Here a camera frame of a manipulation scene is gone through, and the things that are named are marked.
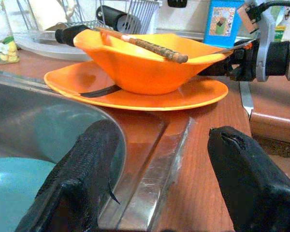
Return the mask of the black cylinder with knob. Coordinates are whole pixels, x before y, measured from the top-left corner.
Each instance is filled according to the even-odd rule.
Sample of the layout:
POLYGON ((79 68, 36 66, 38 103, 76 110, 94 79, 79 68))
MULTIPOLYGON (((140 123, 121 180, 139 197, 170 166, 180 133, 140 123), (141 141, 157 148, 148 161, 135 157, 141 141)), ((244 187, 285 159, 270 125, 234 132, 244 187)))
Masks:
POLYGON ((60 44, 66 44, 74 47, 74 38, 82 31, 90 29, 85 25, 72 26, 66 29, 57 29, 55 31, 55 39, 60 44))

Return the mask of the black flat utensil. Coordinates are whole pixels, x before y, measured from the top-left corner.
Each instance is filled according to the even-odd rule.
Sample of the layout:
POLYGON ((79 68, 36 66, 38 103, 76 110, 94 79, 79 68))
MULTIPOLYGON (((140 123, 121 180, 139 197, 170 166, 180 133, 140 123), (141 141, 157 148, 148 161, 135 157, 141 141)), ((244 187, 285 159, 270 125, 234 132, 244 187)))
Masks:
POLYGON ((86 92, 86 93, 80 93, 80 96, 87 97, 87 98, 96 98, 96 97, 102 97, 108 94, 112 94, 114 92, 117 92, 121 90, 121 88, 117 85, 112 85, 103 89, 99 89, 92 92, 86 92))

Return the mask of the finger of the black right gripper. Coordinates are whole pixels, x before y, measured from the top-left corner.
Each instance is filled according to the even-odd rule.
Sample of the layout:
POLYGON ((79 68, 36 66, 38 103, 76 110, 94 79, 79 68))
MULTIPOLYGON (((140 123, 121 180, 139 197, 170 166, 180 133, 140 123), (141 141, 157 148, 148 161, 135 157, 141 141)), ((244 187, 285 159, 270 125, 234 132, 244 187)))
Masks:
POLYGON ((235 64, 235 58, 229 56, 226 59, 216 62, 201 71, 199 76, 228 76, 232 77, 236 74, 232 65, 235 64))
POLYGON ((226 49, 223 49, 221 51, 217 51, 216 53, 217 54, 228 54, 228 53, 233 53, 235 50, 238 50, 238 49, 242 49, 242 50, 248 50, 248 49, 251 49, 253 46, 253 40, 247 40, 247 41, 239 41, 239 44, 233 46, 233 47, 230 47, 230 48, 226 48, 226 49))

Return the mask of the orange plastic bowl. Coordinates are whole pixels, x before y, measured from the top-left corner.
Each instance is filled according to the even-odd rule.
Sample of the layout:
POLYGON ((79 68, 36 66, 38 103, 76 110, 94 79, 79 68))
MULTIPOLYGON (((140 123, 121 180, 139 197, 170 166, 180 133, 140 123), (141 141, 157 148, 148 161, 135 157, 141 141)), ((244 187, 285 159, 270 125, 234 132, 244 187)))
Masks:
POLYGON ((177 90, 209 66, 226 59, 231 52, 176 34, 136 34, 136 38, 188 56, 182 64, 100 32, 86 29, 77 34, 74 46, 83 50, 122 89, 146 95, 177 90))

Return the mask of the stainless steel double sink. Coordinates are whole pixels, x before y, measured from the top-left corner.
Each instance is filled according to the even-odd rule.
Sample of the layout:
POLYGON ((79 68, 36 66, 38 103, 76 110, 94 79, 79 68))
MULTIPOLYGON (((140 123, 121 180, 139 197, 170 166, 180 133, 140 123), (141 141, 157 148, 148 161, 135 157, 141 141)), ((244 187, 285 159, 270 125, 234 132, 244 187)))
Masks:
POLYGON ((150 232, 177 172, 189 116, 97 108, 55 93, 42 80, 0 71, 0 158, 56 165, 103 119, 117 125, 120 139, 109 175, 116 200, 101 198, 99 226, 150 232))

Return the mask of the cream mug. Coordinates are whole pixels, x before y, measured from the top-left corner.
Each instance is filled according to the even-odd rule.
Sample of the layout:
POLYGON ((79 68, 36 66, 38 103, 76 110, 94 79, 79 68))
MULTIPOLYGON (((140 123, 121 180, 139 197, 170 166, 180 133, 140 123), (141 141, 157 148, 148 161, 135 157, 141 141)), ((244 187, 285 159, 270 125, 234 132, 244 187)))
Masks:
POLYGON ((39 30, 66 23, 74 14, 75 0, 30 0, 39 30))

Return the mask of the white drainer tray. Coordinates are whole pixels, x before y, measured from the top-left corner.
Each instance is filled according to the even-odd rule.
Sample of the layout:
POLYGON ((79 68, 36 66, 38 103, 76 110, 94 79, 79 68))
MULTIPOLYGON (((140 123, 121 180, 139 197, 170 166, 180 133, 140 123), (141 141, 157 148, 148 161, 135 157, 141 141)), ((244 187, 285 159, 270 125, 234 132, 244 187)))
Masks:
POLYGON ((21 49, 41 56, 70 61, 91 60, 81 49, 58 43, 54 31, 15 32, 14 40, 21 49))

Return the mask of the green labelled detergent bottle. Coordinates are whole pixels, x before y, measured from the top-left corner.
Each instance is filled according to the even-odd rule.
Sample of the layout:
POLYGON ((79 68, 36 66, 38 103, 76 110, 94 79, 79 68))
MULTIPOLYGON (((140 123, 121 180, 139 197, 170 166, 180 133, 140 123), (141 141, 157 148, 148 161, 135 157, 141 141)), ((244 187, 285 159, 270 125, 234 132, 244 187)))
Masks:
POLYGON ((275 42, 280 42, 282 40, 283 34, 286 29, 286 20, 285 20, 285 7, 280 6, 279 12, 275 20, 275 42))

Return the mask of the blue printed carton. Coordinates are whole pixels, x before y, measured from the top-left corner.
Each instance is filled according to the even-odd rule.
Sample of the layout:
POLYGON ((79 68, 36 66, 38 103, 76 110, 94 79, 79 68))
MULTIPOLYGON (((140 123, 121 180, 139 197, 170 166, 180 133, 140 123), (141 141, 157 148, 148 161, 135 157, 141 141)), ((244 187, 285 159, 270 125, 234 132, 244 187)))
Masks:
POLYGON ((241 26, 237 10, 244 3, 245 0, 210 0, 203 42, 217 47, 232 47, 241 26))

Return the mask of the black wall fixture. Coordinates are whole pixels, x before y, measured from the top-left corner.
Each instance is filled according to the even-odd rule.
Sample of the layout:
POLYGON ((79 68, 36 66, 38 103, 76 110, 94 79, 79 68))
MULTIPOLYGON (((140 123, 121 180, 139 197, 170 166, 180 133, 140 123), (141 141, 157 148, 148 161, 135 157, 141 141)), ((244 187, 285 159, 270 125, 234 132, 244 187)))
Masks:
POLYGON ((185 8, 188 0, 167 0, 168 6, 173 8, 185 8))

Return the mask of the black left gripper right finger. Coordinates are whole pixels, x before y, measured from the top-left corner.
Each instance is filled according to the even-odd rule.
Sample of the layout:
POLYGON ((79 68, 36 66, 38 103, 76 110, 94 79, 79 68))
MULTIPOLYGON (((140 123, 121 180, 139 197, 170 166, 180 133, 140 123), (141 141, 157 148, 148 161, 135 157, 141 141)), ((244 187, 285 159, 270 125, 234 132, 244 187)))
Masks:
POLYGON ((211 128, 207 150, 236 232, 290 232, 290 178, 256 140, 211 128))

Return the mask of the floral hand soap pump bottle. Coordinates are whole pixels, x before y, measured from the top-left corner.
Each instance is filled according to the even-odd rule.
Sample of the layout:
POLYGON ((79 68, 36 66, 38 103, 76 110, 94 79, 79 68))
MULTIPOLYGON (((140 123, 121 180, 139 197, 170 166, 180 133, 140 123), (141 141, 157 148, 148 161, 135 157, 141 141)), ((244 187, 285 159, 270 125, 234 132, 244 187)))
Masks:
POLYGON ((19 62, 17 45, 3 0, 0 0, 0 65, 19 62))

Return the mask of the brown patterned chopstick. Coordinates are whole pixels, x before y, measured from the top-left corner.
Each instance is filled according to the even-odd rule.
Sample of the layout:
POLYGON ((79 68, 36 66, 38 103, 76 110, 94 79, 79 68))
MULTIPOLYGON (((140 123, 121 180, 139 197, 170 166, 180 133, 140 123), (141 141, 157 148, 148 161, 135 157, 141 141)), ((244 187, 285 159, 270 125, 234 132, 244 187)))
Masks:
POLYGON ((147 41, 144 41, 142 39, 138 39, 138 38, 135 38, 131 35, 127 35, 127 34, 123 34, 123 33, 120 33, 118 31, 114 31, 114 30, 109 30, 109 29, 106 29, 106 28, 96 28, 99 32, 102 32, 108 36, 112 36, 112 37, 115 37, 117 39, 120 39, 124 42, 127 42, 127 43, 130 43, 130 44, 133 44, 135 46, 138 46, 138 47, 141 47, 145 50, 148 50, 150 52, 153 52, 155 54, 158 54, 164 58, 167 58, 169 60, 173 60, 174 57, 176 56, 177 52, 171 50, 171 49, 168 49, 168 48, 165 48, 163 46, 159 46, 157 44, 154 44, 154 43, 150 43, 150 42, 147 42, 147 41))
POLYGON ((176 63, 185 63, 188 61, 188 56, 183 55, 177 51, 171 50, 169 48, 150 43, 148 41, 138 39, 133 37, 132 35, 124 34, 118 31, 110 30, 107 28, 102 28, 102 27, 95 27, 94 30, 99 31, 105 35, 115 37, 117 39, 120 39, 124 42, 133 44, 135 46, 141 47, 145 50, 148 50, 150 52, 153 52, 157 55, 160 55, 164 58, 166 58, 169 61, 176 62, 176 63))

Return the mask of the black insulated bottle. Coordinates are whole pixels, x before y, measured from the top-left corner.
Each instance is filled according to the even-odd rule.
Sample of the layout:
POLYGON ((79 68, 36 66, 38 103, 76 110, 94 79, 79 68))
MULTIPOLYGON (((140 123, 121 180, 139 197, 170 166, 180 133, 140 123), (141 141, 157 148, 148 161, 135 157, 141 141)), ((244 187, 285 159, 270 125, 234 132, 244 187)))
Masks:
POLYGON ((141 31, 142 24, 138 17, 106 5, 97 8, 96 17, 121 33, 138 34, 141 31))

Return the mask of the orange plastic plate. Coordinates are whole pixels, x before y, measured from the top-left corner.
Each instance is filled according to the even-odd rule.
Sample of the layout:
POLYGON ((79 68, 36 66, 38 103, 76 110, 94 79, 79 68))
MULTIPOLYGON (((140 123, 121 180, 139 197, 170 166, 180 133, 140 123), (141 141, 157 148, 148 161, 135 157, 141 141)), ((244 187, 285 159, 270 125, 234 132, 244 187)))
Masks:
POLYGON ((223 99, 228 87, 215 79, 195 77, 176 91, 163 95, 141 95, 124 90, 88 98, 82 93, 113 85, 113 81, 94 61, 87 61, 50 71, 45 83, 66 98, 117 109, 135 111, 176 111, 206 106, 223 99))

